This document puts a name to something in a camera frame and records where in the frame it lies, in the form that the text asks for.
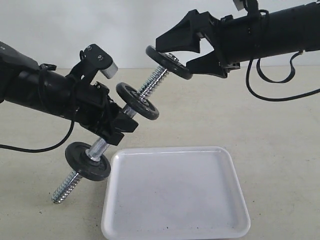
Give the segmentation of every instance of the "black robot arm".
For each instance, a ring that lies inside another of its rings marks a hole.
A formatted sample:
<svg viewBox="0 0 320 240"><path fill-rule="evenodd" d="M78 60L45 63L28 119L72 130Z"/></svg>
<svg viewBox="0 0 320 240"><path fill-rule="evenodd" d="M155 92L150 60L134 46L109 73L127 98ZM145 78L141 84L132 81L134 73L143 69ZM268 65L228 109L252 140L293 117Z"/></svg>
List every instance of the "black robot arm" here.
<svg viewBox="0 0 320 240"><path fill-rule="evenodd" d="M41 64L0 42L0 102L8 101L79 123L110 145L138 123L123 113L100 82L91 84L100 71L108 79L118 68L96 44L80 52L80 62L60 75L55 65Z"/></svg>
<svg viewBox="0 0 320 240"><path fill-rule="evenodd" d="M186 67L193 74L220 78L227 78L241 62L251 59L320 50L319 2L269 13L259 10L257 0L234 1L238 6L243 3L246 16L217 19L209 12L191 10L156 39L156 50L200 53L200 41L206 39L213 51L188 61Z"/></svg>

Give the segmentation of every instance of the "white tray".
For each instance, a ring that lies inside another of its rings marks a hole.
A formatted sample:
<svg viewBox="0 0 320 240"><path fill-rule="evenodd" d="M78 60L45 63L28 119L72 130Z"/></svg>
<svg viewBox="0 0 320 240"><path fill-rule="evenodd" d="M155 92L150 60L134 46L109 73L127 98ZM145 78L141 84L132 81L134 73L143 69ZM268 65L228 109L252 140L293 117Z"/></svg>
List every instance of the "white tray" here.
<svg viewBox="0 0 320 240"><path fill-rule="evenodd" d="M240 238L250 228L223 148L137 148L111 160L101 229L108 240Z"/></svg>

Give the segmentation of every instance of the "threaded metal rod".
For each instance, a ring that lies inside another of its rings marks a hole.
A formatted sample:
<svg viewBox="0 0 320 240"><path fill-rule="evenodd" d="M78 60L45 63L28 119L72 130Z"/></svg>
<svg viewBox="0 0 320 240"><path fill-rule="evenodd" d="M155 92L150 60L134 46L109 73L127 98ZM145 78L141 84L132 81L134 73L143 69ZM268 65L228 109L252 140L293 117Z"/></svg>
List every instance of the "threaded metal rod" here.
<svg viewBox="0 0 320 240"><path fill-rule="evenodd" d="M77 186L82 176L76 171L70 172L61 185L52 194L52 201L55 204L62 203Z"/></svg>
<svg viewBox="0 0 320 240"><path fill-rule="evenodd" d="M179 60L172 55L168 55L175 62ZM156 88L161 84L161 82L168 76L170 72L168 69L158 66L156 70L151 74L148 80L143 84L143 86L138 91L138 97L141 101L147 100L150 95L156 90ZM137 112L133 110L127 104L122 109L123 113L133 118ZM100 137L88 150L85 151L86 155L93 161L100 161L100 157L108 149L110 144L108 144L102 137ZM57 190L52 195L52 201L55 204L62 203L72 192L72 190L77 186L83 177L76 171L72 171L62 184L57 188Z"/></svg>

